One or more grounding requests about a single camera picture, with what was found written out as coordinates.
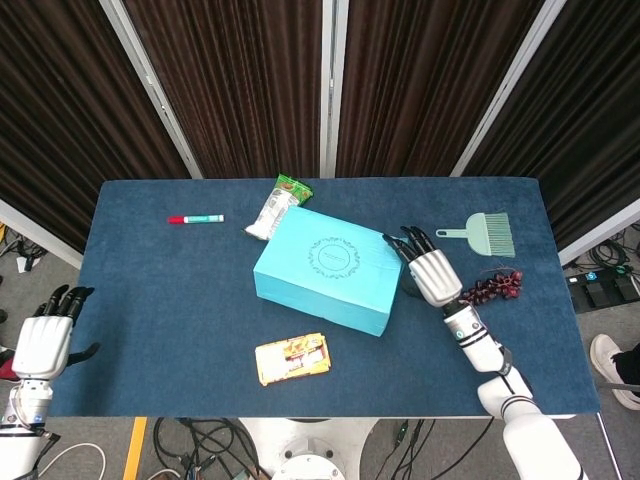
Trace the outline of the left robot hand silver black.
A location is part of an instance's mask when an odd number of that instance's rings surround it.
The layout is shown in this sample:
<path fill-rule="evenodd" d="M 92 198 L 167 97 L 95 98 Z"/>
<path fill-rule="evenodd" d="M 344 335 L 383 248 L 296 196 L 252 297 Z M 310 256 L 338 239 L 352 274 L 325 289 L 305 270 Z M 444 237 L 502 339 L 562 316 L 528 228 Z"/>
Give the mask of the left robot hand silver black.
<path fill-rule="evenodd" d="M 71 339 L 93 287 L 67 284 L 58 287 L 35 313 L 24 320 L 12 360 L 12 370 L 20 381 L 52 381 L 67 368 L 92 358 L 101 344 L 71 353 Z"/>

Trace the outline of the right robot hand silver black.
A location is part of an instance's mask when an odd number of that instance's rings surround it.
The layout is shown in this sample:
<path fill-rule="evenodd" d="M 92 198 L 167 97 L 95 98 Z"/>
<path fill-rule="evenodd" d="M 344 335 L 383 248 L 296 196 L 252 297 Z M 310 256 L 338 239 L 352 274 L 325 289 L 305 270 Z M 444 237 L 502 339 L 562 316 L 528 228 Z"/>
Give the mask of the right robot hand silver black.
<path fill-rule="evenodd" d="M 424 300 L 436 308 L 457 300 L 462 283 L 444 253 L 419 227 L 401 226 L 401 230 L 406 241 L 388 234 L 382 234 L 382 238 L 408 266 Z"/>

